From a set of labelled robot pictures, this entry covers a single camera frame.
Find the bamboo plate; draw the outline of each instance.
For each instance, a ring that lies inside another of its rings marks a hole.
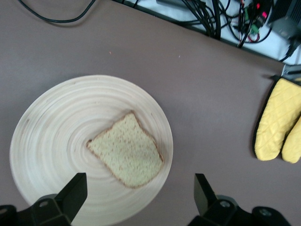
[[[164,158],[161,172],[138,189],[124,187],[86,148],[130,110]],[[73,226],[112,225],[138,213],[162,188],[172,157],[172,132],[158,103],[135,84],[107,75],[78,77],[45,92],[21,117],[10,147],[15,183],[30,205],[57,194],[76,173],[87,173],[88,197]]]

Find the white bread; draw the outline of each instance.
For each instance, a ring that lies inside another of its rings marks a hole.
[[[88,141],[87,147],[126,187],[149,183],[163,166],[155,140],[133,111]]]

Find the quilted fabric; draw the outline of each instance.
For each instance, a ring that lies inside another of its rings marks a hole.
[[[290,163],[296,163],[301,157],[301,117],[287,136],[283,149],[282,158]]]
[[[256,131],[254,150],[259,160],[272,160],[279,155],[283,141],[300,113],[301,87],[280,78],[270,94]]]

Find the red component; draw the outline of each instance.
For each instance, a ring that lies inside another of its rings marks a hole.
[[[266,12],[263,12],[262,16],[266,19],[268,17],[268,14]]]

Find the brown table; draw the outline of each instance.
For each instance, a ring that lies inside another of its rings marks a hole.
[[[42,15],[77,16],[89,0],[27,1]],[[102,0],[75,24],[48,24],[17,1],[0,3],[0,204],[28,207],[13,181],[9,147],[29,105],[49,88],[82,75],[107,74],[149,92],[164,110],[174,138],[165,185],[123,226],[187,225],[197,208],[194,173],[217,194],[301,222],[301,161],[259,161],[252,136],[272,81],[283,64],[154,16]]]

